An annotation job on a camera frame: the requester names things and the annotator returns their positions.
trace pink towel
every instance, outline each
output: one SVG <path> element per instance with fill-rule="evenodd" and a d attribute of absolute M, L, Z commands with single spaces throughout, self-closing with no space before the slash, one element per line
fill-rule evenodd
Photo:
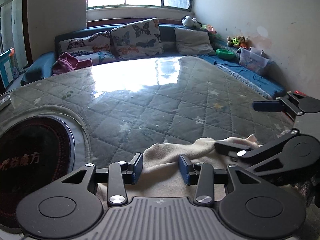
<path fill-rule="evenodd" d="M 52 67 L 52 75 L 59 75 L 62 73 L 70 72 L 80 68 L 91 67 L 91 59 L 78 60 L 76 57 L 71 56 L 69 53 L 65 52 L 60 55 L 56 63 Z"/>

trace window frame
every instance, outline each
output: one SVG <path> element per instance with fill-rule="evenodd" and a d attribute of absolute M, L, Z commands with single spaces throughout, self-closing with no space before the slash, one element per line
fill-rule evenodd
<path fill-rule="evenodd" d="M 179 8 L 179 7 L 173 7 L 173 6 L 165 6 L 164 5 L 164 0 L 161 0 L 161 5 L 143 5 L 143 4 L 127 4 L 127 0 L 124 0 L 124 4 L 113 4 L 113 5 L 100 5 L 100 6 L 92 6 L 89 7 L 89 0 L 87 0 L 87 10 L 91 9 L 99 9 L 99 8 L 111 8 L 111 7 L 150 7 L 150 8 L 168 8 L 168 9 L 174 9 L 174 10 L 179 10 L 179 11 L 187 11 L 191 12 L 192 9 L 192 3 L 193 0 L 189 1 L 189 8 Z"/>

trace gray ribbed plate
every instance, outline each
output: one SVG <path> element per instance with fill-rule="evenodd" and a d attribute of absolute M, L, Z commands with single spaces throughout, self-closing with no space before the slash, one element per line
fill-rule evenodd
<path fill-rule="evenodd" d="M 78 240 L 236 240 L 212 209 L 188 198 L 135 197 L 123 207 L 110 208 L 92 231 Z"/>

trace floor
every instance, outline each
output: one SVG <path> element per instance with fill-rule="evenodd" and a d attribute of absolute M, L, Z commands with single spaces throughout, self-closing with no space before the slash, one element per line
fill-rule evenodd
<path fill-rule="evenodd" d="M 9 85 L 7 87 L 6 91 L 9 92 L 11 90 L 14 90 L 16 88 L 21 87 L 20 81 L 21 81 L 22 77 L 23 77 L 23 74 L 20 74 L 20 76 L 15 81 L 13 81 L 13 83 L 11 85 Z"/>

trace dark blue sofa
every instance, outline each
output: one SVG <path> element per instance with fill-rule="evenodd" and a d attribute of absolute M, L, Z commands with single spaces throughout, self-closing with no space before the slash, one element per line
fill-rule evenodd
<path fill-rule="evenodd" d="M 99 26 L 99 27 L 91 27 L 84 30 L 65 33 L 65 34 L 56 36 L 54 39 L 55 51 L 54 52 L 51 51 L 41 55 L 25 72 L 21 80 L 21 85 L 23 86 L 40 79 L 50 77 L 52 75 L 52 65 L 56 62 L 58 58 L 58 49 L 59 49 L 60 41 L 73 39 L 73 38 L 87 37 L 98 32 L 111 31 L 112 29 L 119 26 L 122 26 L 122 25 L 105 25 L 105 26 Z M 174 32 L 175 27 L 186 28 L 186 27 L 183 27 L 182 25 L 159 24 L 161 40 L 164 47 L 164 54 L 161 54 L 162 57 L 179 55 L 175 45 L 175 41 L 176 41 L 176 34 Z"/>

